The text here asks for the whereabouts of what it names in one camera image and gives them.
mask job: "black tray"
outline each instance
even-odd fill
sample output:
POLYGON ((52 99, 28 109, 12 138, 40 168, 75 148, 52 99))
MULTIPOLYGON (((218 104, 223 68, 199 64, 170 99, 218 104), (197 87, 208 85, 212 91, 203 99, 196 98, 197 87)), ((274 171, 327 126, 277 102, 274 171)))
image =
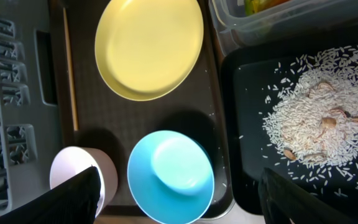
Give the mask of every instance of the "black tray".
POLYGON ((205 35, 194 69, 177 89, 146 102, 121 98, 99 75, 94 58, 94 38, 109 1, 50 2, 52 53, 64 145, 103 150, 113 160, 119 175, 117 193, 101 214, 145 216, 129 190, 127 162, 135 144, 148 133, 160 129, 179 131, 203 145, 212 160, 215 177, 213 202, 203 218, 225 214, 234 201, 218 73, 205 19, 208 17, 206 2, 200 1, 205 35), (70 31, 79 122, 76 133, 73 132, 64 56, 62 6, 67 8, 70 31))
MULTIPOLYGON (((287 173, 288 168, 291 171, 296 169, 297 173, 305 175, 310 172, 298 162, 287 167, 287 160, 281 161, 281 155, 277 154, 274 147, 267 147, 270 141, 266 132, 262 130, 262 118, 268 112, 272 112, 272 106, 278 103, 277 91, 268 92, 267 85, 279 86, 280 80, 284 77, 296 83, 298 76, 289 71, 290 63, 295 61, 295 57, 302 54, 316 55, 321 50, 355 44, 358 44, 358 25, 240 49, 225 58, 219 78, 230 148, 232 189, 236 202, 244 210, 258 215, 262 213, 257 182, 263 167, 273 169, 288 180, 291 180, 287 173), (281 62, 283 70, 287 70, 288 73, 274 74, 278 62, 281 62), (266 105, 264 100, 268 94, 272 102, 266 105), (264 159, 262 155, 268 156, 268 159, 264 159), (281 162, 282 165, 274 166, 276 162, 281 162)), ((324 187, 324 195, 318 198, 358 220, 358 190, 355 189, 355 178, 346 182, 346 179, 335 178, 338 173, 334 167, 331 172, 333 177, 329 180, 328 186, 324 187), (349 198, 335 196, 333 192, 338 188, 342 188, 349 198)), ((305 181, 295 183, 308 192, 318 193, 324 185, 324 180, 310 184, 306 184, 305 181), (318 190, 313 188, 313 184, 317 185, 318 190)))

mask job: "dish rack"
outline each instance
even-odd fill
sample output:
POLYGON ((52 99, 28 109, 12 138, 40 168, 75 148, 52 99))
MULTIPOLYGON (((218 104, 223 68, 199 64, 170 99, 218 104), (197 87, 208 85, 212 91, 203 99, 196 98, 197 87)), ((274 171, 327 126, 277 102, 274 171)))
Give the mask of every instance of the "dish rack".
POLYGON ((62 148, 48 31, 47 0, 0 0, 0 215, 49 190, 62 148))

